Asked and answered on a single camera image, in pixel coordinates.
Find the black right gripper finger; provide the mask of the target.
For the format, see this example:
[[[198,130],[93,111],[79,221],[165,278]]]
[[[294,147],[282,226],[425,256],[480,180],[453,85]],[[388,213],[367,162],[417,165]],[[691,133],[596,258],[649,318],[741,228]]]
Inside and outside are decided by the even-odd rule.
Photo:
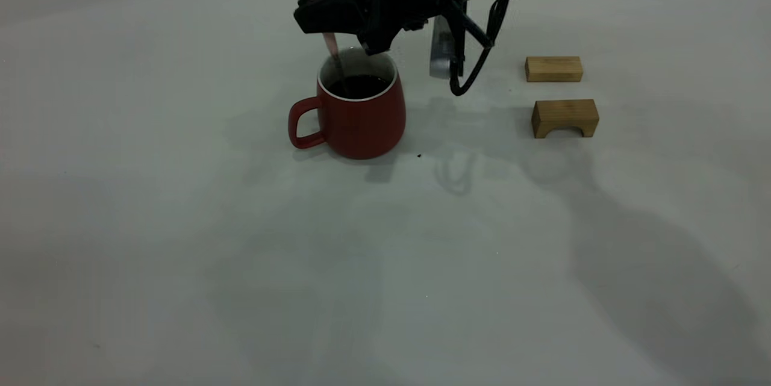
[[[298,0],[293,17],[306,34],[354,34],[375,31],[372,0]]]

